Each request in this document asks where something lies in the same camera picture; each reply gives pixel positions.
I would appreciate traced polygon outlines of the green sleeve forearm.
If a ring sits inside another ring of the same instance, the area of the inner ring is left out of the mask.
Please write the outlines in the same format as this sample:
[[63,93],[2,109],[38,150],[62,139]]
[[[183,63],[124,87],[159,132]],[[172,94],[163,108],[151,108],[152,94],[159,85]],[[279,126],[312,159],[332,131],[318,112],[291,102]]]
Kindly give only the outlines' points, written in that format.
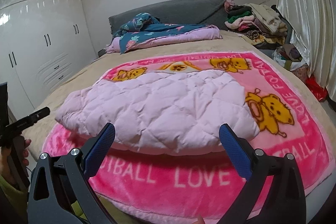
[[1,176],[1,223],[27,223],[26,190],[19,190]]

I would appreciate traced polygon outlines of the person's left hand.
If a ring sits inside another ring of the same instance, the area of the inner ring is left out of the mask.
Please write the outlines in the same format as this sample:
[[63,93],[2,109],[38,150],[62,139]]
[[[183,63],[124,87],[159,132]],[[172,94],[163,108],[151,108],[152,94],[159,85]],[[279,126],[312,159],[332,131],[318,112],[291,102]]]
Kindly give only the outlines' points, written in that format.
[[27,166],[31,139],[15,137],[9,144],[1,147],[1,176],[11,185],[27,189],[30,185]]

